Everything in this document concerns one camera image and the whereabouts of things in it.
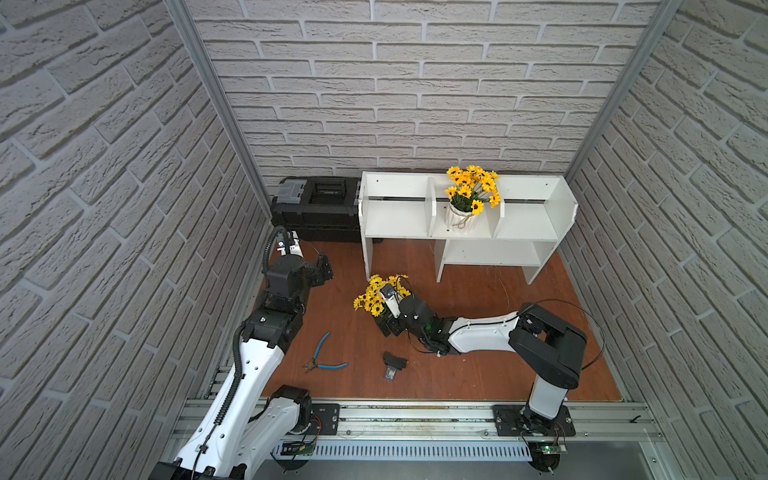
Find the sunflower pot white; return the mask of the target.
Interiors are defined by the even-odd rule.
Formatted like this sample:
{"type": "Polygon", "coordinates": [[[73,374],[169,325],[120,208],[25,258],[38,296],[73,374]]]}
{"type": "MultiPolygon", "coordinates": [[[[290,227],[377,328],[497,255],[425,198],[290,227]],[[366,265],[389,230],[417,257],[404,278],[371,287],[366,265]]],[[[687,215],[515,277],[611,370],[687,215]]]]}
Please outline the sunflower pot white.
{"type": "Polygon", "coordinates": [[[364,309],[377,320],[384,319],[386,314],[390,314],[379,294],[379,289],[384,284],[391,284],[395,287],[400,296],[399,304],[405,297],[411,295],[411,291],[407,289],[407,286],[410,285],[407,275],[389,276],[384,279],[375,274],[369,279],[365,292],[353,300],[353,308],[355,310],[364,309]]]}
{"type": "Polygon", "coordinates": [[[449,200],[446,224],[450,231],[469,232],[486,206],[494,209],[502,203],[498,190],[500,176],[495,171],[477,165],[453,166],[446,175],[452,182],[445,190],[449,200]]]}

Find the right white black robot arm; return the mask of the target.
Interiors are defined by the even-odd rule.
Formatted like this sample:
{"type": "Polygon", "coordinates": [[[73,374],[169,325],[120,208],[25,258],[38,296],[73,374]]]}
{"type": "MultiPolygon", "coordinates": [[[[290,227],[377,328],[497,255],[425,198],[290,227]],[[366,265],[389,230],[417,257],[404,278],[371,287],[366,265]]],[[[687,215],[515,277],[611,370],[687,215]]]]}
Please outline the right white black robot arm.
{"type": "Polygon", "coordinates": [[[416,295],[386,296],[371,307],[371,313],[384,336],[405,332],[428,354],[517,354],[536,374],[525,406],[513,414],[517,430],[542,436],[570,433],[564,401],[579,385],[587,336],[566,320],[537,303],[525,303],[518,311],[497,317],[441,318],[416,295]]]}

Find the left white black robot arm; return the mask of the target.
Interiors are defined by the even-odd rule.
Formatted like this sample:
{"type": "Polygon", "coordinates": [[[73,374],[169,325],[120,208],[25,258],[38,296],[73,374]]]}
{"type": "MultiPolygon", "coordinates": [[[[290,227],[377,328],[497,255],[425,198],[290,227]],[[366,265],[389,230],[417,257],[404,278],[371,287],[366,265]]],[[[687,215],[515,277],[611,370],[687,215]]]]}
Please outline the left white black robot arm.
{"type": "Polygon", "coordinates": [[[326,254],[307,262],[297,247],[268,263],[253,312],[232,338],[233,365],[190,440],[152,479],[252,479],[279,441],[309,426],[310,393],[284,385],[255,411],[262,392],[303,325],[312,288],[331,280],[326,254]]]}

